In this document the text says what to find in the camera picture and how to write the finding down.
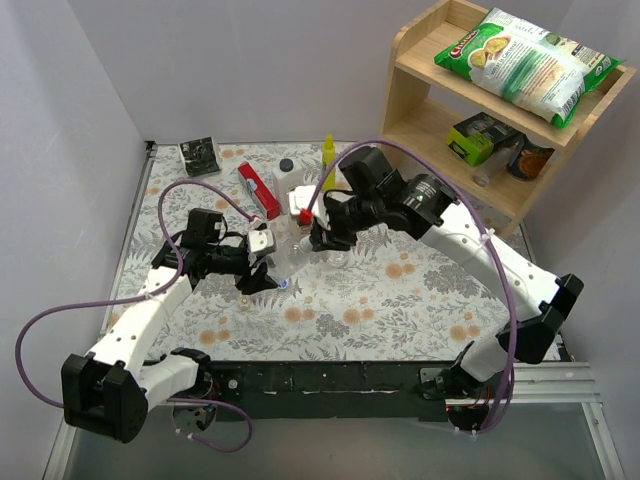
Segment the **clear small bottle on shelf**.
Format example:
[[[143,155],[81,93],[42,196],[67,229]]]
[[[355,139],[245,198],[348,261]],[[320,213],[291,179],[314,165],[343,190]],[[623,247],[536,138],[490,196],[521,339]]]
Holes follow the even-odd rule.
[[[475,171],[472,179],[480,187],[487,187],[494,176],[506,168],[516,153],[518,144],[503,147],[492,153]]]

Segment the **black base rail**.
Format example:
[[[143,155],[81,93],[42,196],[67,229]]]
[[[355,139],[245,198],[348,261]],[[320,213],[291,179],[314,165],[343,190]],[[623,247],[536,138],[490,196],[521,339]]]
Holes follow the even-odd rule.
[[[417,418],[445,421],[445,401],[479,384],[450,362],[210,361],[192,390],[254,419]]]

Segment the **red toothpaste box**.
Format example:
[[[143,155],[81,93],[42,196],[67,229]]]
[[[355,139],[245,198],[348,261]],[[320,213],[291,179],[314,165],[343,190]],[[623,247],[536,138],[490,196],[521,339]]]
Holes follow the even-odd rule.
[[[280,204],[253,166],[248,162],[243,162],[238,166],[237,172],[241,183],[259,212],[267,220],[276,219],[281,213]]]

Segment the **tin can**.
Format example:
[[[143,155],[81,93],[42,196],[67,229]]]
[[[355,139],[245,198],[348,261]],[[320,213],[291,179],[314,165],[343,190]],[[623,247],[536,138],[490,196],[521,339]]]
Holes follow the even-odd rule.
[[[519,180],[534,180],[554,153],[553,148],[539,146],[523,136],[507,165],[507,171]]]

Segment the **clear plastic bottle large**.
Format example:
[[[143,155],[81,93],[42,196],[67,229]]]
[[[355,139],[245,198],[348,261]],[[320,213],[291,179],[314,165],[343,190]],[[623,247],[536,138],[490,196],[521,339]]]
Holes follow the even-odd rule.
[[[275,227],[275,238],[277,249],[273,254],[274,268],[269,269],[270,275],[280,283],[283,280],[289,281],[308,262],[310,254],[300,249],[299,242],[305,237],[309,237],[311,227],[294,225],[291,227],[283,225]]]

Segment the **clear plastic bottle middle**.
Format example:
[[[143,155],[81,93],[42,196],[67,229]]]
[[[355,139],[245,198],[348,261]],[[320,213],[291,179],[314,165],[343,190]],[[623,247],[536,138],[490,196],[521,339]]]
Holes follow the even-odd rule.
[[[346,251],[331,250],[327,253],[326,261],[334,268],[342,268],[347,265],[351,259],[352,251],[350,249]]]

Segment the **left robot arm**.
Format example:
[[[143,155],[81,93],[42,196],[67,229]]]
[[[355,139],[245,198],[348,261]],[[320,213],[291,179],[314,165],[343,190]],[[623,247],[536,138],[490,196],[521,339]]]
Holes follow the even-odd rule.
[[[65,422],[122,443],[140,432],[147,414],[178,395],[211,396],[216,382],[207,354],[177,348],[155,362],[145,360],[163,326],[210,274],[231,275],[251,295],[277,287],[266,258],[276,249],[267,222],[254,218],[238,245],[220,212],[195,208],[184,230],[172,235],[152,261],[142,299],[85,355],[70,355],[61,368]]]

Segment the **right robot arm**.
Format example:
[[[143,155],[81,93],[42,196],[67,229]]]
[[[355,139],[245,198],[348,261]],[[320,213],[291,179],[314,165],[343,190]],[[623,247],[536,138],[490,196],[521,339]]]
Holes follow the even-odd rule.
[[[304,201],[299,220],[310,225],[314,250],[347,251],[358,233],[384,224],[453,260],[507,307],[502,327],[471,341],[452,366],[427,381],[427,397],[475,397],[514,363],[544,360],[584,288],[578,277],[557,276],[518,254],[432,166],[406,179],[381,149],[362,143],[330,167],[349,188],[337,200],[317,187]]]

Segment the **black patterned box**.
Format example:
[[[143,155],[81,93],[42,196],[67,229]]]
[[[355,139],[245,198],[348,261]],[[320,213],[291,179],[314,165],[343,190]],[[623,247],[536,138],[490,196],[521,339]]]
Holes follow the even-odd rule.
[[[211,137],[179,143],[178,150],[188,177],[201,177],[221,171],[218,149]]]

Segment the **beige small cap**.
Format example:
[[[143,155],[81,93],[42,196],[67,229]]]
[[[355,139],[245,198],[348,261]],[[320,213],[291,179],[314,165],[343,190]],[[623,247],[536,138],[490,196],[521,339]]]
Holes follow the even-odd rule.
[[[249,296],[240,296],[238,298],[238,306],[241,310],[248,310],[251,305],[252,302]]]

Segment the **green black box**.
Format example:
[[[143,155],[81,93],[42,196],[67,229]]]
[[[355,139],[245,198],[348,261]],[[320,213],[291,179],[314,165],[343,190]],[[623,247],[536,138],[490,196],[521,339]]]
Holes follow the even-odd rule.
[[[446,144],[461,160],[476,167],[519,134],[510,125],[481,112],[453,125]]]

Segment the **yellow-green tube bottle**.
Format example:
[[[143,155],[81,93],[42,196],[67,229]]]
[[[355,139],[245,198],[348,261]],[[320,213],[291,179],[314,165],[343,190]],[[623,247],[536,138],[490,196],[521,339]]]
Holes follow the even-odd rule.
[[[336,188],[335,170],[330,169],[330,166],[334,162],[335,158],[336,149],[334,145],[334,139],[331,134],[328,134],[322,146],[322,166],[323,172],[326,174],[326,179],[322,186],[323,191],[328,191]]]

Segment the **white bottle black cap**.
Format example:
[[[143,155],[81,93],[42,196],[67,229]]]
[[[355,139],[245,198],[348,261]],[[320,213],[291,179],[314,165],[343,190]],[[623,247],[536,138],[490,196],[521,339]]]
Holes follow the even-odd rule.
[[[288,212],[288,193],[304,184],[304,170],[290,158],[281,159],[272,170],[275,198],[282,214]]]

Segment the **green chips bag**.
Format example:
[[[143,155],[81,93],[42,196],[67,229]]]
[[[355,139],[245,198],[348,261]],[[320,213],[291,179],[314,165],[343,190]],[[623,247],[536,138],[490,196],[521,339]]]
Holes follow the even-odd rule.
[[[481,89],[565,129],[622,62],[499,8],[434,57]]]

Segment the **wooden shelf unit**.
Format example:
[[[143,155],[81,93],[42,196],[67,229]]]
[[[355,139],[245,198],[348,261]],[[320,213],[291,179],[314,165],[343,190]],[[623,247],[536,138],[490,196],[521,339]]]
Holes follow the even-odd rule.
[[[485,8],[468,1],[439,1],[401,29],[390,57],[382,135],[413,150],[465,191],[509,218],[509,223],[498,230],[502,238],[508,238],[636,71],[617,67],[596,91],[583,97],[569,127],[556,129],[435,65],[435,55],[460,39],[486,13]],[[433,87],[515,127],[536,144],[554,148],[554,157],[532,181],[502,172],[488,186],[478,186],[472,179],[472,167],[458,159],[446,144],[450,128],[464,117],[431,99]]]

